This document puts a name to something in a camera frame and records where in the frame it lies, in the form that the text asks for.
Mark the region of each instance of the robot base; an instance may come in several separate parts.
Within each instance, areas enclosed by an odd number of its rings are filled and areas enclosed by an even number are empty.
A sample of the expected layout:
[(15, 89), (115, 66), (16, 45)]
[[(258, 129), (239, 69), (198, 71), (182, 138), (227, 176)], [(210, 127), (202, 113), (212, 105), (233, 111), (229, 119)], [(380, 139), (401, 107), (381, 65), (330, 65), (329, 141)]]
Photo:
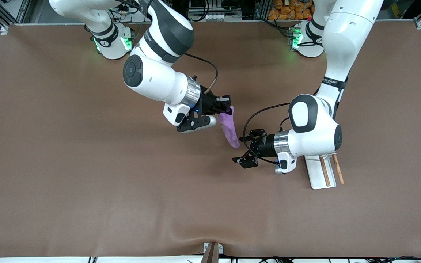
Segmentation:
[(329, 183), (331, 184), (331, 186), (327, 186), (326, 180), (324, 179), (323, 169), (321, 168), (321, 161), (319, 160), (319, 156), (316, 155), (316, 156), (304, 157), (312, 189), (316, 190), (316, 189), (336, 187), (334, 171), (332, 169), (330, 159), (331, 159), (330, 156), (324, 157), (324, 163), (326, 165), (327, 176), (329, 178)]
[(122, 58), (126, 53), (132, 50), (132, 32), (131, 28), (122, 25), (120, 23), (115, 23), (118, 27), (118, 37), (113, 40), (109, 47), (104, 47), (97, 43), (97, 50), (109, 60), (117, 60)]
[(300, 28), (300, 38), (299, 39), (293, 39), (291, 41), (291, 47), (292, 50), (297, 51), (300, 53), (300, 55), (307, 57), (307, 58), (315, 58), (319, 55), (321, 55), (324, 51), (323, 46), (321, 45), (313, 45), (313, 46), (298, 46), (299, 44), (306, 43), (306, 42), (312, 42), (313, 40), (306, 35), (306, 25), (309, 23), (309, 21), (302, 21), (301, 23), (295, 25), (295, 28)]

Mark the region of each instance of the purple cloth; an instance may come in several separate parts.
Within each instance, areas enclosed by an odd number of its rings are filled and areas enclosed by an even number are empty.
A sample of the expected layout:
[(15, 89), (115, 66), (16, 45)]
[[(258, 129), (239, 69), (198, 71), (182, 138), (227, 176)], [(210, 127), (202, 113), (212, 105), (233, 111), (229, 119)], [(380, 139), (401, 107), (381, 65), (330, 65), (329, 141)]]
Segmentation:
[(232, 109), (231, 115), (228, 115), (227, 113), (219, 114), (219, 123), (222, 124), (222, 130), (224, 131), (225, 138), (227, 138), (228, 143), (233, 148), (238, 148), (239, 140), (238, 140), (237, 132), (235, 130), (235, 123), (234, 123), (235, 108), (231, 106), (231, 109)]

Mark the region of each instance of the black joint cap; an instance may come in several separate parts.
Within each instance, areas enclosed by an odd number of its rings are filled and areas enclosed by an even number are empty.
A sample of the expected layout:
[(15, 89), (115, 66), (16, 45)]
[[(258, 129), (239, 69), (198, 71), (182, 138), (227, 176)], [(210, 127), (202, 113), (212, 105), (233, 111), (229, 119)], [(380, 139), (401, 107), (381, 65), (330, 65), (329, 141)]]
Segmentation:
[(142, 82), (142, 60), (138, 55), (130, 56), (124, 63), (123, 80), (129, 87), (137, 87)]
[(175, 119), (175, 122), (180, 123), (183, 120), (184, 116), (185, 116), (184, 113), (182, 112), (178, 113), (177, 118)]
[(280, 168), (282, 168), (282, 170), (287, 169), (287, 160), (280, 160)]
[(335, 151), (339, 150), (342, 144), (342, 128), (340, 125), (337, 125), (334, 133), (334, 149)]

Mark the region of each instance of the wire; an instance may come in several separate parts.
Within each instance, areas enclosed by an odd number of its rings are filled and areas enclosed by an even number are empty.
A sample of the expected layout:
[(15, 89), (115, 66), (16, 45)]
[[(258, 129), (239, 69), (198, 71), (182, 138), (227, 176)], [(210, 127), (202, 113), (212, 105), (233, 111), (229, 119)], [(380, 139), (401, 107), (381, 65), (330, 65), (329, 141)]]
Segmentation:
[(288, 39), (294, 39), (294, 37), (291, 37), (291, 36), (289, 36), (289, 35), (287, 35), (286, 33), (284, 33), (282, 30), (289, 30), (289, 28), (288, 27), (281, 27), (281, 26), (279, 26), (279, 25), (277, 25), (277, 22), (274, 20), (274, 24), (273, 23), (271, 23), (271, 22), (269, 22), (269, 20), (266, 20), (266, 19), (264, 19), (264, 18), (257, 18), (256, 20), (261, 20), (261, 21), (264, 21), (264, 22), (266, 22), (268, 25), (270, 25), (271, 27), (274, 27), (274, 28), (276, 28), (278, 31), (279, 31), (279, 33), (281, 33), (284, 37), (287, 37)]
[(125, 1), (125, 0), (115, 0), (115, 1), (116, 2), (120, 2), (120, 3), (123, 3), (125, 5), (130, 6), (130, 7), (134, 7), (134, 8), (139, 9), (139, 6), (137, 6), (136, 2), (130, 2), (130, 1)]
[(300, 44), (298, 44), (298, 46), (299, 47), (311, 47), (311, 46), (322, 46), (322, 44), (320, 44), (318, 42), (310, 41), (310, 42), (300, 43)]
[(142, 24), (144, 24), (144, 21), (145, 21), (145, 16), (144, 16), (144, 20), (142, 20), (142, 22), (139, 25), (139, 29), (137, 30), (137, 34), (134, 34), (134, 39), (132, 40), (132, 46), (135, 45), (134, 43), (136, 42), (136, 39), (137, 39), (139, 33), (141, 32)]
[(291, 37), (291, 36), (289, 36), (289, 35), (287, 35), (286, 33), (284, 33), (283, 31), (282, 31), (282, 29), (277, 25), (277, 22), (274, 20), (274, 24), (276, 25), (276, 28), (277, 28), (277, 30), (279, 30), (279, 32), (284, 36), (284, 37), (287, 37), (288, 39), (292, 39), (292, 38), (294, 38), (294, 37)]
[(207, 90), (206, 90), (206, 91), (204, 91), (204, 95), (206, 95), (207, 93), (209, 93), (209, 92), (211, 91), (211, 89), (212, 89), (212, 87), (214, 86), (215, 82), (217, 82), (217, 78), (219, 77), (219, 69), (217, 68), (217, 66), (216, 66), (214, 63), (212, 63), (212, 62), (210, 62), (210, 61), (208, 61), (208, 60), (205, 60), (204, 58), (199, 58), (199, 57), (197, 57), (197, 56), (195, 56), (195, 55), (191, 55), (191, 54), (189, 54), (189, 53), (184, 53), (184, 54), (185, 54), (186, 56), (189, 56), (189, 57), (195, 58), (195, 59), (197, 59), (197, 60), (204, 61), (205, 63), (208, 63), (208, 64), (210, 64), (211, 66), (213, 66), (213, 67), (214, 67), (214, 69), (215, 69), (215, 78), (214, 78), (214, 80), (212, 81), (212, 83), (209, 85), (209, 88), (207, 88)]
[(243, 18), (243, 17), (250, 17), (250, 16), (253, 16), (253, 15), (254, 15), (254, 13), (252, 13), (251, 15), (237, 15), (237, 17)]
[(132, 14), (135, 14), (135, 13), (137, 13), (137, 12), (139, 12), (139, 8), (137, 8), (137, 7), (134, 7), (136, 10), (134, 11), (134, 12), (131, 12), (130, 13), (130, 15), (132, 15)]
[[(238, 260), (239, 258), (243, 258), (243, 257), (230, 257), (230, 256), (226, 256), (224, 254), (224, 258), (230, 258), (231, 260)], [(261, 260), (259, 261), (259, 263), (262, 262), (267, 262), (269, 259), (273, 259), (276, 263), (294, 263), (293, 260), (295, 258), (281, 258), (281, 257), (271, 257), (271, 258), (253, 258), (253, 259), (258, 259)], [(349, 263), (350, 263), (350, 259), (349, 258), (342, 258), (342, 259), (346, 259)], [(356, 258), (356, 260), (366, 260), (368, 263), (389, 263), (389, 262), (394, 262), (396, 260), (410, 260), (410, 261), (419, 261), (421, 260), (421, 258), (415, 258), (413, 256), (401, 256), (399, 258)]]
[(184, 17), (186, 17), (186, 19), (189, 20), (189, 21), (191, 21), (191, 22), (199, 22), (199, 21), (203, 20), (209, 14), (209, 7), (210, 7), (209, 0), (206, 0), (206, 3), (207, 3), (207, 11), (206, 11), (206, 5), (204, 5), (204, 9), (202, 10), (203, 11), (203, 14), (202, 14), (202, 16), (198, 20), (192, 20), (191, 18), (189, 18), (189, 17), (187, 17), (185, 15), (184, 15)]
[(280, 29), (285, 29), (285, 30), (288, 30), (289, 29), (288, 27), (281, 27), (281, 26), (278, 26), (278, 25), (274, 25), (273, 23), (269, 22), (269, 20), (266, 20), (264, 18), (257, 18), (256, 20), (264, 21), (268, 25), (270, 25), (271, 27), (274, 27), (274, 28), (280, 28)]
[[(278, 104), (278, 105), (274, 105), (274, 106), (270, 106), (267, 108), (263, 108), (262, 110), (256, 111), (253, 115), (251, 115), (251, 117), (246, 121), (244, 128), (243, 128), (243, 137), (246, 136), (246, 128), (248, 127), (249, 122), (251, 121), (252, 118), (254, 118), (254, 116), (258, 115), (259, 113), (265, 111), (265, 110), (270, 110), (272, 108), (277, 108), (277, 107), (282, 107), (282, 106), (286, 106), (286, 105), (290, 105), (290, 103), (282, 103), (282, 104)], [(261, 160), (268, 162), (268, 163), (272, 163), (272, 164), (279, 164), (276, 161), (271, 161), (271, 160), (267, 160), (265, 158), (259, 157), (255, 152), (253, 152), (249, 146), (246, 144), (246, 142), (243, 142), (244, 146), (246, 146), (246, 148), (257, 158), (260, 158)]]
[(279, 125), (279, 132), (281, 132), (282, 130), (284, 130), (283, 128), (282, 128), (282, 125), (284, 124), (284, 122), (286, 121), (286, 120), (289, 120), (290, 119), (290, 117), (287, 117), (287, 118), (285, 118), (285, 119), (283, 119), (283, 121), (280, 123), (280, 125)]
[(110, 13), (111, 13), (111, 16), (113, 17), (113, 19), (115, 20), (115, 22), (120, 22), (120, 21), (121, 21), (121, 15), (120, 15), (119, 20), (118, 20), (118, 17), (116, 17), (116, 16), (113, 14), (113, 11), (112, 11), (112, 10), (110, 10)]

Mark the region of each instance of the wooden stick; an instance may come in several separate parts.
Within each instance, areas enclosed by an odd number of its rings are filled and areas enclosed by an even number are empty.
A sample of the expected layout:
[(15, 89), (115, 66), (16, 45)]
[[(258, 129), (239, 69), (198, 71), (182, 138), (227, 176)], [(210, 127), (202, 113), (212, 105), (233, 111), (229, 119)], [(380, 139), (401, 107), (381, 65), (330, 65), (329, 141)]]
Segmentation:
[(322, 155), (319, 156), (319, 161), (321, 161), (321, 168), (323, 168), (323, 174), (324, 174), (324, 180), (326, 181), (326, 186), (331, 186), (331, 183), (329, 182), (329, 177), (327, 176), (327, 169), (326, 169), (326, 163), (324, 163), (324, 157)]
[(334, 154), (332, 158), (334, 159), (334, 165), (335, 169), (337, 170), (337, 175), (339, 175), (339, 181), (341, 182), (341, 184), (344, 184), (344, 178), (342, 177), (341, 166), (339, 165), (339, 160), (337, 160), (337, 155)]

